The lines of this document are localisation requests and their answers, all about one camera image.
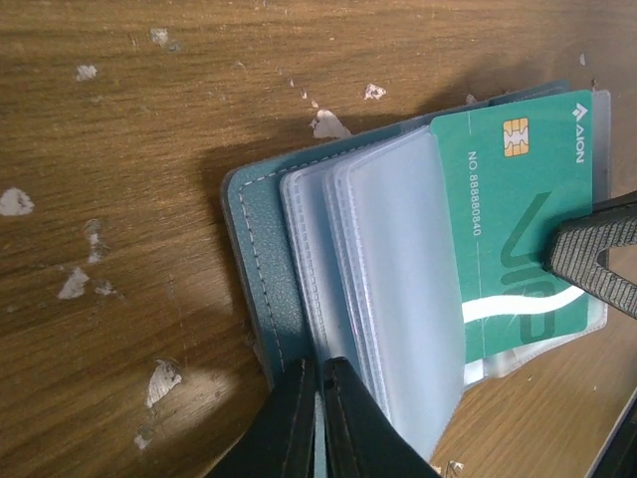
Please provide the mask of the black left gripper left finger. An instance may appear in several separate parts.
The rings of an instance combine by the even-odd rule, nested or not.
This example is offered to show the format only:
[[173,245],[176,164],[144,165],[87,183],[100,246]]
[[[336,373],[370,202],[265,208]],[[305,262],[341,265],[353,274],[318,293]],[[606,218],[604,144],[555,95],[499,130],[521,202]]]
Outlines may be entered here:
[[315,362],[286,367],[252,424],[210,477],[308,477],[314,470]]

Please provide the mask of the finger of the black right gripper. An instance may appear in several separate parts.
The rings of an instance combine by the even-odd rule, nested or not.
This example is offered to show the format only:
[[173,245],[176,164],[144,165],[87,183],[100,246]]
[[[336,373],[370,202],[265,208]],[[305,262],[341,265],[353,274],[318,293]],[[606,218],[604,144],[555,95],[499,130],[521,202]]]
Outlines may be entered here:
[[545,247],[545,270],[635,318],[636,284],[613,272],[607,258],[609,250],[635,243],[636,193],[632,191],[558,224]]

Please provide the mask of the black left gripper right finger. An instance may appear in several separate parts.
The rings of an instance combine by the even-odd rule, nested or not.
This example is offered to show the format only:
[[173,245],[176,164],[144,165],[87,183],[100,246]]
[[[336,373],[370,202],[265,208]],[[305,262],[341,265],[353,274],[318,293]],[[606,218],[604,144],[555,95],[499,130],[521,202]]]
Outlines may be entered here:
[[393,428],[346,358],[323,367],[326,445],[332,477],[436,477]]

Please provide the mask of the teal VIP chip card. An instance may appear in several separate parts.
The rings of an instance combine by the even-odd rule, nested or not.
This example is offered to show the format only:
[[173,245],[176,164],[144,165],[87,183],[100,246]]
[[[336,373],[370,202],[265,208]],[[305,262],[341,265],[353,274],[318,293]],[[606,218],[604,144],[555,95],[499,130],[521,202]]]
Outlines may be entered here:
[[579,333],[584,293],[542,267],[562,220],[593,203],[593,96],[576,91],[438,117],[466,359]]

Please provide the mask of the teal card holder wallet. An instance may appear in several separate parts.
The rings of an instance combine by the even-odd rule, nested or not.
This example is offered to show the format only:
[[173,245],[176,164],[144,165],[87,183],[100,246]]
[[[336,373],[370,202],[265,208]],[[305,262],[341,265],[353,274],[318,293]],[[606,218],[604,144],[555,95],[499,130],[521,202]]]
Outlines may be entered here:
[[[568,284],[589,302],[583,331],[467,361],[448,196],[431,130],[441,116],[570,92],[555,82],[358,135],[331,134],[326,144],[230,172],[224,212],[268,380],[306,356],[345,358],[426,459],[466,390],[602,329],[605,305]],[[593,206],[609,194],[611,97],[589,92]]]

